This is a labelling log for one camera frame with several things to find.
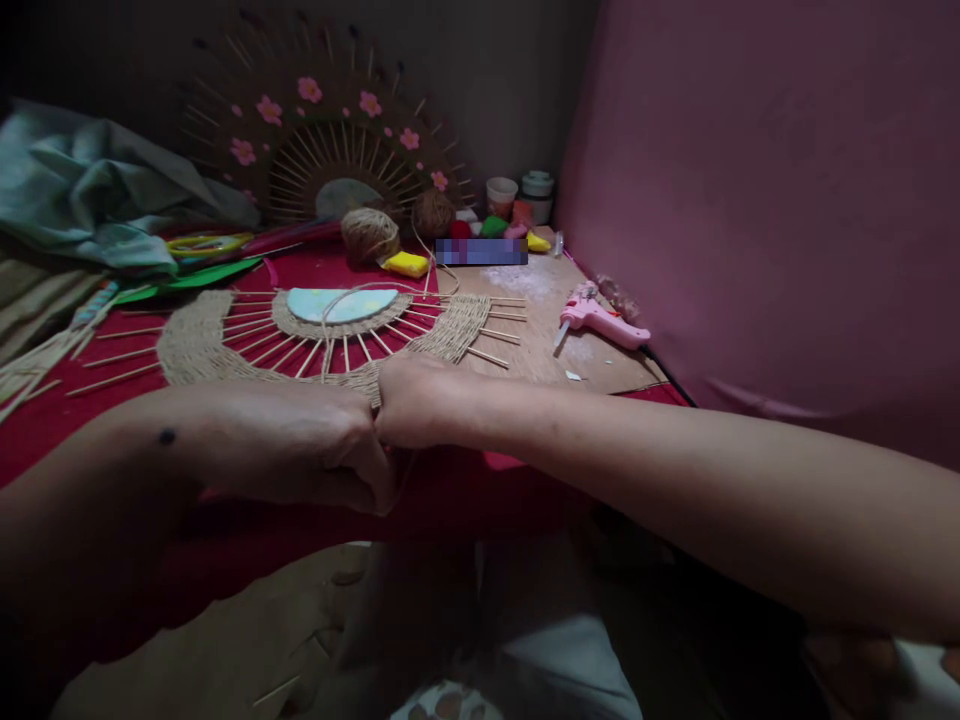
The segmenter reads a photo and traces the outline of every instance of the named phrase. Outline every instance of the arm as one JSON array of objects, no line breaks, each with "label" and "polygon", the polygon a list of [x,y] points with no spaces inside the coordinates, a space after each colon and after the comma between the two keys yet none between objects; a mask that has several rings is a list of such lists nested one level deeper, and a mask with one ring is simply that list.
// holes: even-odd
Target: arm
[{"label": "arm", "polygon": [[[385,364],[383,440],[513,455],[798,610],[960,639],[956,473],[781,423],[438,365]],[[412,409],[417,396],[436,402]]]},{"label": "arm", "polygon": [[393,479],[369,402],[343,388],[209,383],[114,408],[0,491],[4,654],[55,687],[50,648],[155,572],[204,487],[372,512]]}]

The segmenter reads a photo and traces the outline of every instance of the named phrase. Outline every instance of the pink glue gun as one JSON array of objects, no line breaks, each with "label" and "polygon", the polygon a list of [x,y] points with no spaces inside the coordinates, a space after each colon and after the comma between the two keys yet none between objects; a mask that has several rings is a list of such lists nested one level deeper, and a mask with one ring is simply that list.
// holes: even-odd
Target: pink glue gun
[{"label": "pink glue gun", "polygon": [[597,302],[597,286],[592,282],[581,283],[567,300],[567,305],[560,313],[563,325],[553,341],[553,351],[556,353],[563,342],[567,330],[579,330],[584,325],[612,340],[627,350],[636,350],[650,339],[650,331],[628,325],[619,317],[615,317]]}]

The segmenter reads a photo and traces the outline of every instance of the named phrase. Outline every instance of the pink cord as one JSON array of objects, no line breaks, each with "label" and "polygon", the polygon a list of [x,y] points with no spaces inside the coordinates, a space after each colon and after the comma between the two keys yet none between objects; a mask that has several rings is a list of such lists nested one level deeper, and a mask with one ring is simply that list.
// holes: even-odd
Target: pink cord
[{"label": "pink cord", "polygon": [[267,268],[267,272],[270,274],[270,287],[276,289],[277,285],[280,284],[280,278],[277,277],[277,269],[273,266],[270,258],[264,258],[263,265]]}]

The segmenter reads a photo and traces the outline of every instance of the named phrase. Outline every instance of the pink wall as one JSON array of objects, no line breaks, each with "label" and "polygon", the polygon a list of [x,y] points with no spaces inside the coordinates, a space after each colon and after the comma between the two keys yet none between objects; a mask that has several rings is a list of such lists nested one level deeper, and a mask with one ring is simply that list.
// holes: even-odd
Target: pink wall
[{"label": "pink wall", "polygon": [[788,5],[604,3],[556,224],[697,403],[960,469],[960,13]]}]

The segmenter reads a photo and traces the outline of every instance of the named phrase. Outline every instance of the cup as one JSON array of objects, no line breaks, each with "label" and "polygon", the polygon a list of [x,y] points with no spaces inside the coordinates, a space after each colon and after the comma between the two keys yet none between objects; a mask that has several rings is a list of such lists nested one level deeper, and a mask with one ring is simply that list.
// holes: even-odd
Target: cup
[{"label": "cup", "polygon": [[510,178],[487,180],[487,213],[510,222],[510,211],[520,187]]}]

